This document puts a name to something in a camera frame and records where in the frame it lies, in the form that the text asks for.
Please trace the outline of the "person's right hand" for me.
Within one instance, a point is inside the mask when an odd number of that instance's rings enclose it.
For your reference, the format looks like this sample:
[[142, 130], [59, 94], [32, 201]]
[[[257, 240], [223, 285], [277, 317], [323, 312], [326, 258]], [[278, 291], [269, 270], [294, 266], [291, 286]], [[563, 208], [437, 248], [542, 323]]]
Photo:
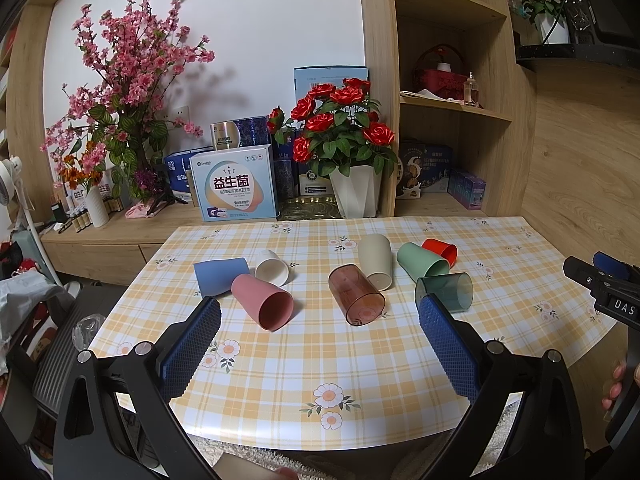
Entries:
[[620, 393], [623, 390], [622, 382], [625, 377], [625, 373], [626, 363], [624, 361], [618, 362], [612, 371], [612, 379], [604, 386], [604, 397], [601, 404], [605, 411], [611, 411], [614, 402], [620, 396]]

